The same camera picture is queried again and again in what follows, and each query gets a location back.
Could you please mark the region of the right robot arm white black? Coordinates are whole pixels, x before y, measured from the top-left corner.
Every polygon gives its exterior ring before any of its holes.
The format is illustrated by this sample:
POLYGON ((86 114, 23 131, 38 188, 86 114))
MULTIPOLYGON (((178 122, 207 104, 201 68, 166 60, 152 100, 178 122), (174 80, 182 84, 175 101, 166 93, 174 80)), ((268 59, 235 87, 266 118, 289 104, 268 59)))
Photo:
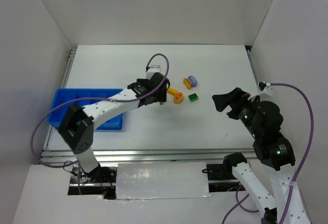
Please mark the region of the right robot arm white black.
POLYGON ((271 89, 270 85, 263 85, 259 93, 251 95, 235 88, 227 94, 213 95, 212 99, 218 112, 230 107, 228 117, 240 120, 253 137, 254 152, 268 173, 272 193, 256 177, 242 153, 227 155, 223 165, 247 191, 261 215, 261 223, 310 223, 296 182, 299 170, 293 147, 280 131, 283 116, 275 103, 260 99, 271 89))

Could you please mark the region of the green lego brick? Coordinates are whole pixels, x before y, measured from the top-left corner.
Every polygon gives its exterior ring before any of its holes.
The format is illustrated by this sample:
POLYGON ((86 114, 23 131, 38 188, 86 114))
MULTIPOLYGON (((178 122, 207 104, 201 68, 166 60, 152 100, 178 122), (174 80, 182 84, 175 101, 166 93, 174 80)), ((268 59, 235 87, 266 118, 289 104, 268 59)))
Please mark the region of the green lego brick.
POLYGON ((188 98, 191 102, 194 102, 194 101, 198 100, 198 95, 196 93, 193 93, 193 94, 190 94, 188 96, 188 98))

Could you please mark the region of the yellow striped lego brick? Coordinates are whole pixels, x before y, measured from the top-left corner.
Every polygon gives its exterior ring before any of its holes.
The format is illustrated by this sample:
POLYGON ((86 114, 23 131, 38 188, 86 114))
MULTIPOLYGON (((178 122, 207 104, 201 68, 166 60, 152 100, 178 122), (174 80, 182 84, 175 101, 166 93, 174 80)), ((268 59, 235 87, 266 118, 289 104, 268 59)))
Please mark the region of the yellow striped lego brick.
POLYGON ((183 84, 187 89, 191 89, 193 87, 193 83, 188 78, 183 79, 183 84))

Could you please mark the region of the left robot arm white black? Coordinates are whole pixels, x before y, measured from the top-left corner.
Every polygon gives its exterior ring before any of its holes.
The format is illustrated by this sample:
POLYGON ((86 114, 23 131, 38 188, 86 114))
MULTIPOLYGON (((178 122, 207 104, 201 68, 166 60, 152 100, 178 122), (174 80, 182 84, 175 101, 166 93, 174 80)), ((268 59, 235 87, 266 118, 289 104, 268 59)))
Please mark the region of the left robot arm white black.
POLYGON ((139 78, 105 100, 82 107, 73 104, 67 109, 58 132, 88 178, 96 180, 104 172, 92 150, 94 131, 120 114, 152 103, 165 102, 169 83, 167 77, 155 72, 151 78, 139 78))

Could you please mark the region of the purple oval lego blue print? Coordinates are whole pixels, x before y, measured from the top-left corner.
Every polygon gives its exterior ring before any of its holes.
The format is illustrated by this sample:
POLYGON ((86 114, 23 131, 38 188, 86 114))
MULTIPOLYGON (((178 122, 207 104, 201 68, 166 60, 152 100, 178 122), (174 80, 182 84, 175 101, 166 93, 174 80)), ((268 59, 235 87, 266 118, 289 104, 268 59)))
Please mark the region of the purple oval lego blue print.
POLYGON ((188 76, 188 80, 190 81, 192 88, 197 86, 197 80, 194 76, 192 75, 188 76))

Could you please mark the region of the yellow round lego orange print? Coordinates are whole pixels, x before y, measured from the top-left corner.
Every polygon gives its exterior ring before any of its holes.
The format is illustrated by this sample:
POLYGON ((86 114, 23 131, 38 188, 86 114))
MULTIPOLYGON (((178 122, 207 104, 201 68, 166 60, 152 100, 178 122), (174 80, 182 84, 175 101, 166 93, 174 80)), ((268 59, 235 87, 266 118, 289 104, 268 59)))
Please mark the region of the yellow round lego orange print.
POLYGON ((184 95, 181 92, 178 92, 173 97, 173 103, 180 104, 183 101, 184 95))

